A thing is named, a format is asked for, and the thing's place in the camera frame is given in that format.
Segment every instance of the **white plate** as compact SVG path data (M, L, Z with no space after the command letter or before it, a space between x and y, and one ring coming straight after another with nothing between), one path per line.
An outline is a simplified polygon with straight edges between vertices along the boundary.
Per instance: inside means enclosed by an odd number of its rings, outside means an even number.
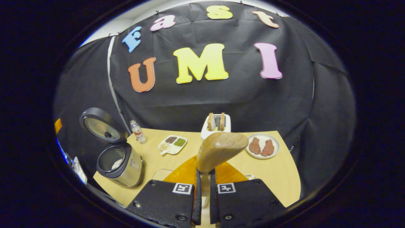
M261 149L261 150L264 149L264 146L266 145L266 141L269 140L269 139L271 139L271 141L273 142L273 146L274 146L274 152L273 152L273 154L270 155L270 156L265 157L265 156L262 156L261 154L255 155L254 153L250 152L250 150L249 150L249 145L250 145L250 143L252 142L252 140L253 140L254 137L256 137L256 138L259 139L259 146L260 146L260 149ZM246 147L246 151L247 151L247 153L250 154L252 157L255 157L255 158L258 158L258 159L269 159L269 158L271 158L271 157L274 157L274 156L279 152L279 150L280 150L280 143L279 143L279 141L278 141L275 137L273 137L273 136L271 136L271 135L264 134L264 133L256 133L256 134L253 134L253 135L249 136L248 139L249 139L249 144L248 144L248 146Z
M166 139L168 139L169 137L177 137L172 143L168 143L168 142L166 142ZM178 140L178 139L184 139L185 140L185 143L182 145L182 146L176 146L176 145L174 145L174 143ZM158 145L158 149L159 150L162 150L162 149L160 149L160 145L162 145L162 144L169 144L169 147L168 148L166 148L166 150L163 150L162 152L160 152L160 154L161 155L165 155L166 153L168 153L168 154L172 154L172 155L175 155L175 154L177 154L178 152L180 152L181 151L181 149L186 145L186 143L187 143L187 139L186 138L184 138L184 137L181 137L181 136L175 136L175 135L169 135L169 136L167 136L159 145Z

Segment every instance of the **meat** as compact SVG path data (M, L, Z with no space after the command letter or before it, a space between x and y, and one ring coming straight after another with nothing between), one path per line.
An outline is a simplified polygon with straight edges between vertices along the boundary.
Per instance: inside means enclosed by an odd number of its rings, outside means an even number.
M266 145L264 146L264 149L262 151L262 156L267 157L272 155L274 152L274 146L273 146L273 141L271 139L266 141Z
M252 142L249 144L249 150L250 152L254 153L255 155L260 154L261 149L259 146L259 139L254 137Z

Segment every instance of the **pink letter i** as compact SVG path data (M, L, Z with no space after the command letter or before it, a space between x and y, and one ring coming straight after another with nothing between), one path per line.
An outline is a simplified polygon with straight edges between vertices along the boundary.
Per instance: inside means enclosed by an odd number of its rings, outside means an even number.
M283 75L278 70L275 54L277 47L269 43L255 43L254 46L259 49L262 55L263 70L260 72L260 76L273 79L282 78Z

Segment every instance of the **white wall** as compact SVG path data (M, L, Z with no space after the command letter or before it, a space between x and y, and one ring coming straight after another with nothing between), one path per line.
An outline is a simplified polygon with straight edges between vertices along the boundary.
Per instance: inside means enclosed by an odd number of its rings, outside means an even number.
M156 13L156 10L163 11L175 6L191 3L191 2L204 2L210 0L151 0L145 2L137 7L134 7L127 12L121 14L120 16L114 18L110 22L103 25L95 33L93 33L86 41L81 45L87 44L93 40L107 37L109 34L116 35L117 32L122 32L133 24L136 24L139 21L142 21L153 14ZM224 0L227 2L238 2L239 0ZM263 2L260 0L242 0L244 4L256 6L267 11L278 13L280 16L288 17L285 12L277 9L276 7Z

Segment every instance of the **rice cooker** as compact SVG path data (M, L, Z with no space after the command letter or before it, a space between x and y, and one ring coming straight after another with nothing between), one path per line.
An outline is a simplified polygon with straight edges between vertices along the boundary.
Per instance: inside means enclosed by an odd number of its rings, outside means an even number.
M96 139L108 144L98 156L97 171L121 186L139 185L143 176L143 161L135 149L127 143L127 131L106 111L99 108L85 110L79 122Z

